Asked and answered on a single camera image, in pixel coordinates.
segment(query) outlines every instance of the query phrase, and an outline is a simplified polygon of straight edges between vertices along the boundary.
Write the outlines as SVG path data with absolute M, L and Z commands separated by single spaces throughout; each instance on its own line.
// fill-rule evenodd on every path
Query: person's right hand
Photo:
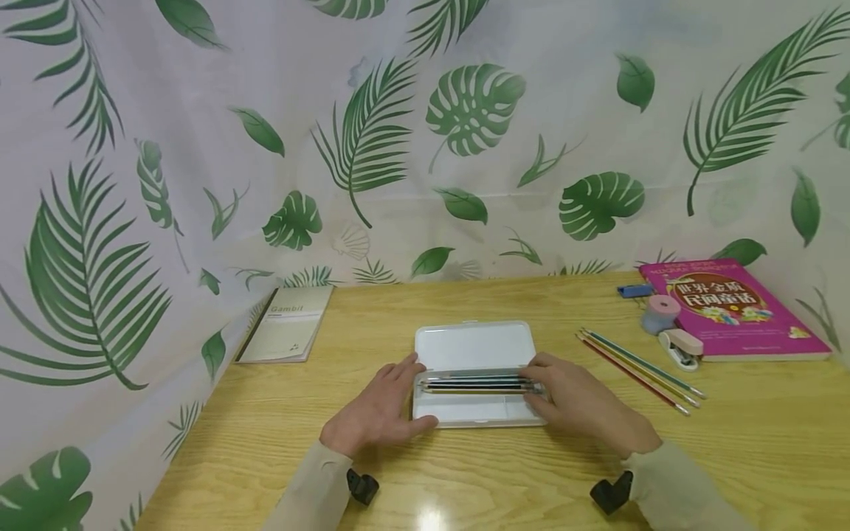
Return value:
M 525 401 L 552 426 L 577 435 L 597 438 L 621 459 L 647 454 L 661 446 L 649 420 L 623 404 L 587 369 L 538 353 L 519 374 L 543 384 L 552 397 L 525 395 Z

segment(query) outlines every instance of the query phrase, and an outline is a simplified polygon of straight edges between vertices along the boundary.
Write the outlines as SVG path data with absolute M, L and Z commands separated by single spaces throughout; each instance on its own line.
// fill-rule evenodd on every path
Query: beige sleeve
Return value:
M 349 503 L 351 460 L 316 441 L 262 531 L 333 531 Z
M 649 454 L 623 461 L 632 471 L 631 499 L 654 531 L 752 531 L 682 449 L 664 442 Z

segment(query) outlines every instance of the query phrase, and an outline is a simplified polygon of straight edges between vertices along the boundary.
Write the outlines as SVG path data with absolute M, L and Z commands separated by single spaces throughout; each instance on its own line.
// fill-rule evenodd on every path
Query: curtain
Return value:
M 736 257 L 847 363 L 848 5 L 2 0 L 0 30 L 0 528 L 131 528 L 276 285 Z

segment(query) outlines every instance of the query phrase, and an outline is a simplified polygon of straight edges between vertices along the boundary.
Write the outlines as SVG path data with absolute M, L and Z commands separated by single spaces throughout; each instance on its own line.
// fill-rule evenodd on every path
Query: notebook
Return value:
M 638 268 L 682 306 L 677 325 L 703 342 L 704 361 L 824 359 L 831 354 L 734 258 Z
M 332 285 L 275 290 L 248 331 L 236 363 L 306 361 L 332 291 Z

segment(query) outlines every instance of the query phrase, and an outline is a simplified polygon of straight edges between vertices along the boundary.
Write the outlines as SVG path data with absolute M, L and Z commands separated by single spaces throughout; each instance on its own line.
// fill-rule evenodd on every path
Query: person's left hand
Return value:
M 435 416 L 408 421 L 402 413 L 414 378 L 425 370 L 417 358 L 411 353 L 398 364 L 384 365 L 357 398 L 325 424 L 319 441 L 353 459 L 366 446 L 405 443 L 435 428 Z

